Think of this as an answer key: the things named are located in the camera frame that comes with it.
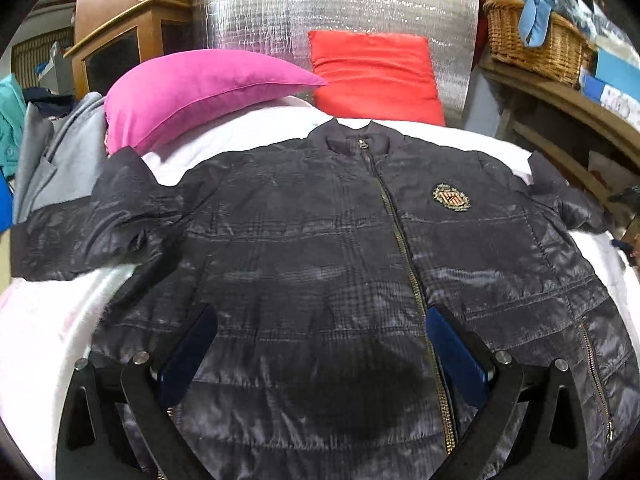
jacket collar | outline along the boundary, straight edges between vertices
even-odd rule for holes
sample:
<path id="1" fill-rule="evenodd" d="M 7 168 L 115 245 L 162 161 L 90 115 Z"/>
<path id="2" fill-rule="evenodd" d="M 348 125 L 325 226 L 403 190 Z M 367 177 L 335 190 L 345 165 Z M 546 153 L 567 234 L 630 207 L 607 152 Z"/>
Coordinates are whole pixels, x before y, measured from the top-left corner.
<path id="1" fill-rule="evenodd" d="M 371 121 L 367 126 L 353 130 L 340 124 L 335 118 L 320 124 L 308 136 L 310 142 L 321 150 L 355 155 L 360 152 L 358 140 L 365 139 L 374 155 L 386 155 L 400 144 L 404 136 L 391 128 Z"/>

jacket's left sleeve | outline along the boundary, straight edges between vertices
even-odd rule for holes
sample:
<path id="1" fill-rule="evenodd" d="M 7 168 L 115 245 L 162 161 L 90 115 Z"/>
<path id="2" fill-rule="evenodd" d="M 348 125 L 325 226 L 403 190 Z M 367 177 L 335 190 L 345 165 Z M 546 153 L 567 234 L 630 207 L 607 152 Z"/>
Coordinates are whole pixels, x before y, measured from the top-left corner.
<path id="1" fill-rule="evenodd" d="M 38 209 L 12 228 L 12 275 L 70 280 L 129 254 L 153 258 L 214 192 L 218 177 L 195 168 L 176 186 L 161 186 L 140 157 L 123 148 L 106 162 L 91 196 Z"/>
<path id="2" fill-rule="evenodd" d="M 539 152 L 531 153 L 529 167 L 533 200 L 553 209 L 568 229 L 601 233 L 613 229 L 611 215 L 596 199 L 570 186 L 562 174 Z"/>

silver bolt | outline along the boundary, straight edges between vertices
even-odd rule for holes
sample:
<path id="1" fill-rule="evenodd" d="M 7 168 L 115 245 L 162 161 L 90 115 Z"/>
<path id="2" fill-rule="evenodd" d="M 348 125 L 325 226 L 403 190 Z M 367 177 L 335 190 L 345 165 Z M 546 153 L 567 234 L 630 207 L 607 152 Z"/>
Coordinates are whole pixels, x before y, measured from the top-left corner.
<path id="1" fill-rule="evenodd" d="M 569 369 L 569 363 L 564 359 L 556 359 L 556 368 L 561 372 L 565 372 Z"/>
<path id="2" fill-rule="evenodd" d="M 89 364 L 89 361 L 87 359 L 85 359 L 84 357 L 81 357 L 74 364 L 74 368 L 75 368 L 76 372 L 81 372 L 82 370 L 84 370 L 86 368 L 86 366 L 88 364 Z"/>
<path id="3" fill-rule="evenodd" d="M 501 365 L 508 365 L 513 359 L 509 352 L 498 350 L 495 353 L 495 360 L 498 361 Z"/>
<path id="4" fill-rule="evenodd" d="M 133 364 L 135 365 L 143 365 L 147 361 L 149 361 L 149 353 L 144 350 L 133 356 Z"/>

teal clothing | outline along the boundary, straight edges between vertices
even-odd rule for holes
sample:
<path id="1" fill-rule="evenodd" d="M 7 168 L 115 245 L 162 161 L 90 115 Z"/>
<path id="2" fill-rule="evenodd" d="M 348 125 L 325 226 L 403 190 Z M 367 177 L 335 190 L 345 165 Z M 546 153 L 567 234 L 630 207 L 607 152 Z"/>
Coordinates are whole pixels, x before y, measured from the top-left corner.
<path id="1" fill-rule="evenodd" d="M 27 105 L 24 103 L 22 89 L 9 74 L 0 80 L 0 166 L 5 177 L 10 177 L 18 167 L 22 126 Z"/>

white blanket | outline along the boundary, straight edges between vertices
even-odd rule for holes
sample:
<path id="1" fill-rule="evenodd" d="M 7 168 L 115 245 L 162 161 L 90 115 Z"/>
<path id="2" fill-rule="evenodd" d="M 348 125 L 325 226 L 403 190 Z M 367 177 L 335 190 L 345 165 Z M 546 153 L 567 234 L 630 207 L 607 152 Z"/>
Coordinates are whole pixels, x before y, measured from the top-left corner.
<path id="1" fill-rule="evenodd" d="M 303 138 L 331 117 L 296 98 L 246 108 L 186 133 L 143 157 L 160 184 L 175 185 L 199 162 L 226 151 Z M 340 120 L 359 128 L 367 120 Z M 525 150 L 471 132 L 380 121 L 401 133 L 460 150 L 479 150 L 531 182 Z M 640 356 L 640 285 L 609 234 L 572 233 L 607 286 Z M 43 480 L 54 479 L 58 425 L 76 359 L 86 354 L 100 314 L 133 266 L 99 269 L 71 282 L 13 280 L 0 298 L 0 417 Z"/>

